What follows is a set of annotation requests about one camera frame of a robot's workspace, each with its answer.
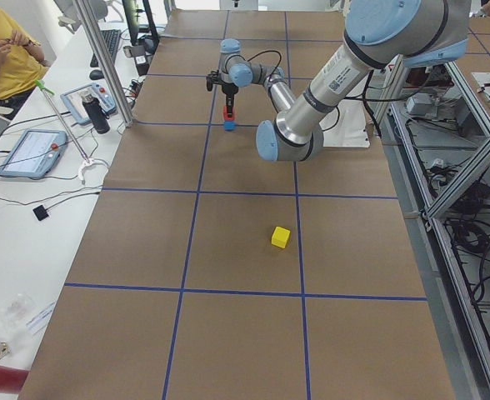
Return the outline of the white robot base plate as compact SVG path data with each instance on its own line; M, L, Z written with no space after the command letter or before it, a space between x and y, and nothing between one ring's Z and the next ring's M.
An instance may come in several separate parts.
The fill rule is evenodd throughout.
M321 122L323 146L368 148L367 114L359 101L343 100Z

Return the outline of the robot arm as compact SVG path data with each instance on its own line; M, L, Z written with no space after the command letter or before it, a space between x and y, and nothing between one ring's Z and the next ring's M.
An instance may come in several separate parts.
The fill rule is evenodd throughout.
M460 58L467 50L470 7L469 1L351 2L342 45L300 96L290 90L281 68L249 62L239 41L225 39L207 89L221 86L231 112L239 88L263 86L277 116L258 125L258 154L268 161L305 161L323 147L320 122L371 70L397 55L408 68Z

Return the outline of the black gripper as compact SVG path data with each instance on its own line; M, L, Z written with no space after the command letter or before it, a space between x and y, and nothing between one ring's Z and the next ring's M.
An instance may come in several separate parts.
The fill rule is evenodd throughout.
M234 97L238 93L238 87L234 83L224 82L222 92L226 98L226 119L234 119Z

